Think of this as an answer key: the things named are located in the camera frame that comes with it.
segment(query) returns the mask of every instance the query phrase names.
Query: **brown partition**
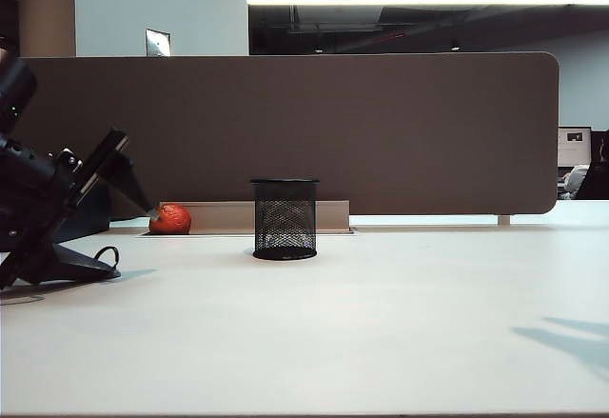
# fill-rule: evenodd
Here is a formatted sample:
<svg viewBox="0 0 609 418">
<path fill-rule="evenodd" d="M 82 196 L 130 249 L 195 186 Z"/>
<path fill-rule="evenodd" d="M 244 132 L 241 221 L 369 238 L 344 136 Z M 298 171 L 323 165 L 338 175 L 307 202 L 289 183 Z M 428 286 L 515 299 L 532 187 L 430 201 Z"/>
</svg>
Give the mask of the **brown partition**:
<svg viewBox="0 0 609 418">
<path fill-rule="evenodd" d="M 85 158 L 114 126 L 153 200 L 250 200 L 321 179 L 354 214 L 542 213 L 556 200 L 546 53 L 30 59 L 15 135 Z M 115 214 L 134 212 L 133 207 Z"/>
</svg>

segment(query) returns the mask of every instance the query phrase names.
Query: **desk surface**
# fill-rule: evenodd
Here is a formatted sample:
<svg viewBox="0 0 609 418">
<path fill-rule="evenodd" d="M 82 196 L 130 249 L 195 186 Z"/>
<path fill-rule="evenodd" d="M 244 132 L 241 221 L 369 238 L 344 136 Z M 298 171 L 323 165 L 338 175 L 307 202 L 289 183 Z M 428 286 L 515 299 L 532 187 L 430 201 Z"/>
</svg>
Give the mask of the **desk surface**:
<svg viewBox="0 0 609 418">
<path fill-rule="evenodd" d="M 123 277 L 3 292 L 2 414 L 609 412 L 609 202 L 493 221 L 67 242 Z"/>
</svg>

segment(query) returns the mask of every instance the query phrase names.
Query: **black mesh pencil holder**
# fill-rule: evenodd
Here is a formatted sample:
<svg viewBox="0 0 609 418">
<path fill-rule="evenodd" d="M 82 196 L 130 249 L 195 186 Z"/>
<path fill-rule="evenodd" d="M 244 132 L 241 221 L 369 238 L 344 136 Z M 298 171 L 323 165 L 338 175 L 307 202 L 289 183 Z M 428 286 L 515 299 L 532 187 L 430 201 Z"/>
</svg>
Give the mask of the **black mesh pencil holder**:
<svg viewBox="0 0 609 418">
<path fill-rule="evenodd" d="M 257 178 L 254 256 L 286 261 L 315 256 L 317 179 Z"/>
</svg>

